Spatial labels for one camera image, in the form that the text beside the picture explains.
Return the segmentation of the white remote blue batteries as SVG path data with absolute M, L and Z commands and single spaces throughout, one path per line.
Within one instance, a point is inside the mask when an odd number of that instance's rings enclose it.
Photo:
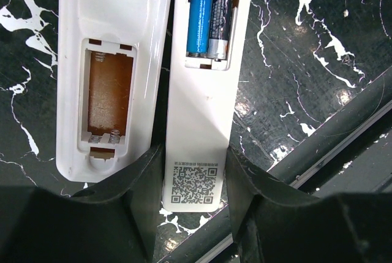
M 167 111 L 164 209 L 212 212 L 220 203 L 226 151 L 251 0 L 232 0 L 225 59 L 188 52 L 191 0 L 175 0 Z

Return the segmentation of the light blue battery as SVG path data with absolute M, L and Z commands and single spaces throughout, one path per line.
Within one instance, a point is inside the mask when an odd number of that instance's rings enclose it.
M 186 51 L 190 57 L 207 52 L 212 0 L 190 0 Z

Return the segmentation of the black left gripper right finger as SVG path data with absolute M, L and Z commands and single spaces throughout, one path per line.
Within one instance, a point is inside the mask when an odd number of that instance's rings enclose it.
M 297 190 L 229 148 L 225 165 L 241 262 L 390 262 L 391 194 Z

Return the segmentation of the white remote orange batteries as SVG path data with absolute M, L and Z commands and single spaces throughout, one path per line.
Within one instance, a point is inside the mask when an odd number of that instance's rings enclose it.
M 151 145 L 170 0 L 59 0 L 56 167 L 97 183 Z

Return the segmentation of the dark navy battery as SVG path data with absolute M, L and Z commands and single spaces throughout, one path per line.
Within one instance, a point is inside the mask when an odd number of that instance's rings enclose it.
M 227 59 L 232 10 L 233 0 L 212 0 L 207 57 L 215 61 Z

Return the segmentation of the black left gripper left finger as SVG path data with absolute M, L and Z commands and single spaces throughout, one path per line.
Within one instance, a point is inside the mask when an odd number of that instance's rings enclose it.
M 2 262 L 151 262 L 164 147 L 71 197 L 1 188 Z

